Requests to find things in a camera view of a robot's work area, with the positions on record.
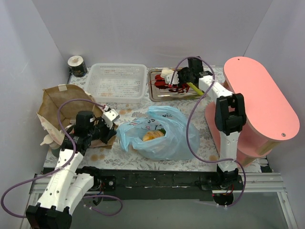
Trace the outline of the green toy vegetable stalks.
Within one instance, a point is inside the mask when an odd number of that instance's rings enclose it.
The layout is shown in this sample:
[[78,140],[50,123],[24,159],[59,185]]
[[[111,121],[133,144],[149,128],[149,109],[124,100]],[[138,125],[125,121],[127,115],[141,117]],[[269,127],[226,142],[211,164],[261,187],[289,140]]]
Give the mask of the green toy vegetable stalks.
[[[169,88],[174,87],[174,85],[170,85],[170,81],[173,77],[173,82],[174,83],[178,83],[178,75],[176,73],[174,73],[174,70],[172,69],[168,69],[168,68],[163,68],[161,71],[161,78],[164,79],[165,81],[165,85],[167,85]],[[203,95],[203,91],[200,90],[199,88],[197,88],[193,83],[183,83],[182,86],[178,86],[178,89],[182,88],[183,86],[187,85],[187,91],[189,88],[192,88],[198,95],[202,96]]]

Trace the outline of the red toy lobster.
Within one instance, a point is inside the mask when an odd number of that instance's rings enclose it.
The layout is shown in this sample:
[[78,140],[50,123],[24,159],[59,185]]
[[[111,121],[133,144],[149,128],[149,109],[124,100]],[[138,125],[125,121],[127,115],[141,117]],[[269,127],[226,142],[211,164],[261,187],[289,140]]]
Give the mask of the red toy lobster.
[[170,88],[160,74],[156,75],[155,78],[153,80],[150,80],[148,84],[150,85],[154,84],[154,86],[157,87],[158,89],[168,90],[171,93],[178,93],[178,94],[187,93],[190,89],[190,86],[187,85],[186,83],[183,84],[182,86],[176,85]]

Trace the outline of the brown paper bag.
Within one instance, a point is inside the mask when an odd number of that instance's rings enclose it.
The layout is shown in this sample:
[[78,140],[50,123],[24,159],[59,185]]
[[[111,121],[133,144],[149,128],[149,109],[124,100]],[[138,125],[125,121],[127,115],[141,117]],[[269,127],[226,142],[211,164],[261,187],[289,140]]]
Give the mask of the brown paper bag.
[[[38,118],[43,128],[50,135],[65,137],[65,128],[76,123],[76,115],[80,111],[92,111],[96,117],[102,117],[110,108],[98,104],[92,95],[73,84],[61,84],[44,89],[42,104],[38,110]],[[91,142],[91,148],[103,147],[111,149],[116,135],[104,144],[100,140]]]

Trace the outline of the light blue plastic grocery bag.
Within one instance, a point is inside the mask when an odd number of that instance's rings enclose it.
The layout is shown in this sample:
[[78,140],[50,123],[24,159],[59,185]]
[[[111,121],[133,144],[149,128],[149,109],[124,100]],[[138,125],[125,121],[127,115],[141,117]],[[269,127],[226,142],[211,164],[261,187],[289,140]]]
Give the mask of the light blue plastic grocery bag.
[[[146,117],[121,124],[117,129],[120,147],[124,151],[136,150],[143,157],[154,160],[190,160],[193,154],[187,145],[187,137],[194,152],[200,146],[199,131],[177,108],[171,106],[150,106]],[[143,136],[152,130],[164,129],[165,136],[142,141]]]

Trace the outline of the toy fried bread piece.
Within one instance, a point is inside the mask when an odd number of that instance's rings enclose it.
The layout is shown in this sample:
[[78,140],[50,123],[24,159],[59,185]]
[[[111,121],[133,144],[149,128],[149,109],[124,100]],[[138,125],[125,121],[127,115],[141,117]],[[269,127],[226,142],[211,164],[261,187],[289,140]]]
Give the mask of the toy fried bread piece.
[[152,130],[148,131],[142,138],[142,141],[150,141],[162,136],[165,136],[166,131],[164,129],[159,129],[159,130]]

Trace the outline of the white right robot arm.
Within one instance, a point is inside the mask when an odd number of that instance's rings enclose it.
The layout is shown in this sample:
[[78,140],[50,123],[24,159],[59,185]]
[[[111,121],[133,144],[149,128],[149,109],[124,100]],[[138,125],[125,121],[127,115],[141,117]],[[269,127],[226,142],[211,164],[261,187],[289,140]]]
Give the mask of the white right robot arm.
[[184,58],[188,66],[177,71],[179,83],[193,83],[203,91],[201,99],[208,95],[215,103],[214,124],[220,134],[220,153],[217,164],[216,185],[228,189],[238,180],[237,145],[246,124],[244,96],[234,94],[215,80],[211,66],[199,56]]

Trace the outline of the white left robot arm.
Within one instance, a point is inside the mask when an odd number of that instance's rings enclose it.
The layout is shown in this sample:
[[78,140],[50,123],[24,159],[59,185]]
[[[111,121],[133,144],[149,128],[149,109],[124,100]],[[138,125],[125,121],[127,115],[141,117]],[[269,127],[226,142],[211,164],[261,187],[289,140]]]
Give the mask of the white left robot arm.
[[92,111],[80,111],[76,123],[71,126],[60,148],[58,163],[42,196],[29,205],[26,218],[33,229],[68,229],[72,214],[86,192],[101,191],[104,180],[99,170],[84,167],[77,171],[92,141],[103,143],[116,135],[114,121],[119,119],[114,109],[96,117]]

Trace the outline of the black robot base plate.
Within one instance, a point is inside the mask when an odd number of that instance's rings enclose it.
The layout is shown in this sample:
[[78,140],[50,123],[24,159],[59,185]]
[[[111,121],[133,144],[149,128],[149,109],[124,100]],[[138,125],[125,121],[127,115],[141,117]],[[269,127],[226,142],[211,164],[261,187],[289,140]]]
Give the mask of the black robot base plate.
[[111,196],[121,200],[198,199],[212,201],[212,191],[240,191],[244,184],[241,175],[228,177],[216,172],[115,170],[83,167],[77,174],[93,176],[94,204],[111,201]]

